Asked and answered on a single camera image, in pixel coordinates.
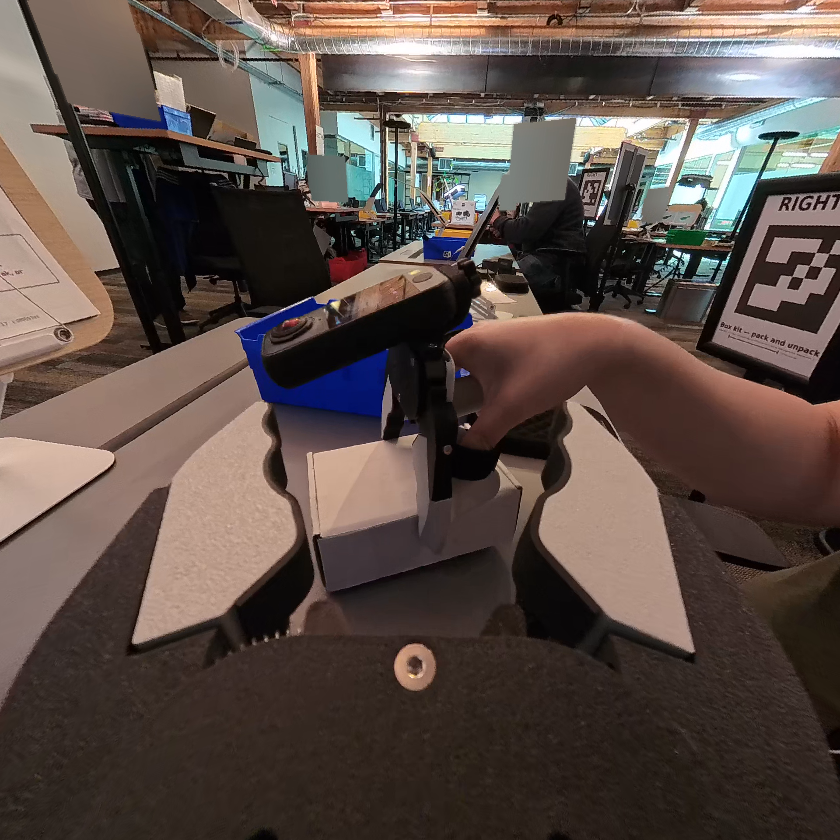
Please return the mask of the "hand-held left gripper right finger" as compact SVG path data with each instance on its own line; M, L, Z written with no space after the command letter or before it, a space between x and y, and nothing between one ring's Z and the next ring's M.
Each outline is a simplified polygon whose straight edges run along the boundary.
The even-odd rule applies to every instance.
M603 415L558 410L541 481L511 567L530 629L591 655L615 636L693 658L658 491Z

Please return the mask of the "white cardboard box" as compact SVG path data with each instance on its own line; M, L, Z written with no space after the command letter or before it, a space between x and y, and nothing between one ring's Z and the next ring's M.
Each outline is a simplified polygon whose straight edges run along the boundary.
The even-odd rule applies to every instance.
M422 537L421 447L414 434L308 453L313 544L328 592L511 543L522 487L502 463L485 479L455 479L434 541Z

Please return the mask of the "blue plastic bin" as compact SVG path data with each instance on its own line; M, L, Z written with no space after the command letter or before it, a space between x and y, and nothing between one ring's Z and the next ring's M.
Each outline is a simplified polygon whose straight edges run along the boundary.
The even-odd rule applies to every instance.
M448 280L398 275L325 303L310 298L237 331L266 403L378 416L387 358L415 358L420 417L447 393L447 336L466 325L470 295Z

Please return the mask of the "person's right forearm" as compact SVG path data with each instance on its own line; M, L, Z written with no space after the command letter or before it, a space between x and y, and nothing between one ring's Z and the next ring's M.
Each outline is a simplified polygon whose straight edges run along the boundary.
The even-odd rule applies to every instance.
M839 524L839 403L810 404L704 364L619 318L605 321L628 378L593 388L616 428L709 501L819 527Z

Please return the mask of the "open grey laptop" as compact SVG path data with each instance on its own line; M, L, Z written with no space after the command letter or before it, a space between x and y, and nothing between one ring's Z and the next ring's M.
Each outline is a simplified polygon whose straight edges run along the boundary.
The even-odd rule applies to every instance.
M471 259L476 251L476 247L478 246L480 240L482 239L484 233L487 231L494 214L497 212L498 204L499 204L499 194L501 191L501 184L497 187L495 192L493 193L491 199L488 201L486 205L486 209L484 213L480 216L479 222L474 226L470 236L467 238L464 246L458 252L456 260L462 259Z

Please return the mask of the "person's right hand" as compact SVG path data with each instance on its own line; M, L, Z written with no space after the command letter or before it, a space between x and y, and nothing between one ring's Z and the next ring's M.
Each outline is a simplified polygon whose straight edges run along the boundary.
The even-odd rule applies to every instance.
M616 364L630 361L644 330L633 322L596 314L555 314L484 322L446 344L452 361L482 391L477 419L462 445L491 450L521 422L560 406L588 388L617 423L609 391Z

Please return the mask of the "dark hanging jacket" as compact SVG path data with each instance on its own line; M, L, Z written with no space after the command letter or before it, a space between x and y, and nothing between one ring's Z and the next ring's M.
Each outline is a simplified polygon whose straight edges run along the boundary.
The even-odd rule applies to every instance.
M207 202L212 183L210 176L201 172L166 166L156 172L154 203L163 261L177 277L184 279L189 291L196 286L190 244L201 218L199 207Z

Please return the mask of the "person's olive clothing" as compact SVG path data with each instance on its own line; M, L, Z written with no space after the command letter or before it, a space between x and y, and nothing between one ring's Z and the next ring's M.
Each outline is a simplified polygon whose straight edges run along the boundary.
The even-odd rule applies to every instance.
M839 552L756 576L742 590L791 661L838 759Z

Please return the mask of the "metal trash bin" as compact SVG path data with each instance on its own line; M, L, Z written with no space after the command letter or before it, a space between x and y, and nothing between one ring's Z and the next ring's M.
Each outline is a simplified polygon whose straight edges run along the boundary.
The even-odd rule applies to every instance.
M717 291L716 283L668 280L656 316L669 322L703 323Z

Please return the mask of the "small black-white tag sign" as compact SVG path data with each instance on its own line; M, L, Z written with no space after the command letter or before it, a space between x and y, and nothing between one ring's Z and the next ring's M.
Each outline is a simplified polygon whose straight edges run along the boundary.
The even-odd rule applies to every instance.
M611 167L596 166L584 169L579 176L578 189L584 210L584 220L596 220L602 210L604 194L610 181Z

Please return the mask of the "blue crate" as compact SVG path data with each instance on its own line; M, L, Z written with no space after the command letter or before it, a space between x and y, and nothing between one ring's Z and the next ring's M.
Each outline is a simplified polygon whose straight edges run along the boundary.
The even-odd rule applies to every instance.
M110 112L116 126L133 130L166 130L193 135L193 125L188 112L168 106L157 106L157 118L147 119L120 112Z

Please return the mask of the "printed instruction sheet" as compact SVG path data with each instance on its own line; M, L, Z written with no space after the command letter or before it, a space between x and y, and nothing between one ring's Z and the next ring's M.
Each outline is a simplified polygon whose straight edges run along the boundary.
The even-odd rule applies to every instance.
M98 315L2 192L1 350L13 337Z

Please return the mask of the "black floor lamp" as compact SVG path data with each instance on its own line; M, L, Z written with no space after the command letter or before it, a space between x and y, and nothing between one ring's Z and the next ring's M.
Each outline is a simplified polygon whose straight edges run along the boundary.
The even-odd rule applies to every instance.
M761 133L759 135L759 140L769 142L770 147L767 150L766 155L764 156L763 162L761 164L761 167L759 168L759 171L758 171L758 174L756 176L755 182L752 184L752 187L751 187L751 190L748 194L747 200L745 201L744 205L742 206L741 211L739 212L738 216L736 217L736 219L733 223L731 232L729 233L729 236L727 236L727 238L726 238L727 242L729 242L731 244L734 243L734 241L735 241L735 239L736 239L736 237L739 233L742 220L744 219L744 216L749 209L749 205L751 204L751 201L753 199L755 191L758 187L758 183L760 182L763 174L765 173L765 171L767 169L767 166L770 162L770 159L772 157L772 154L774 153L778 143L783 141L783 140L796 139L797 137L799 137L799 135L800 135L799 132L790 131L790 130L771 131L771 132Z

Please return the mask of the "wooden post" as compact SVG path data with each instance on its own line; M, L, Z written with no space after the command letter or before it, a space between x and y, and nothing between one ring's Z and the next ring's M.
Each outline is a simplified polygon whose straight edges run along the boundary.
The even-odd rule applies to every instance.
M324 155L324 136L320 120L318 62L315 54L300 53L301 95L306 126L308 153Z

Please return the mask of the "silver ventilation duct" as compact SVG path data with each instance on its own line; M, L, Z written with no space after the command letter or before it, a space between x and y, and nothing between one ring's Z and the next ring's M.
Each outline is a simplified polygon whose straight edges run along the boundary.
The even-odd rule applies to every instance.
M269 49L320 56L455 57L633 57L836 59L838 9L818 13L816 3L779 13L702 14L699 5L649 13L642 2L628 11L593 14L573 4L559 12L492 17L436 14L443 2L427 4L425 14L389 15L384 3L350 3L333 14L290 10L262 14L251 2L191 2L208 18Z

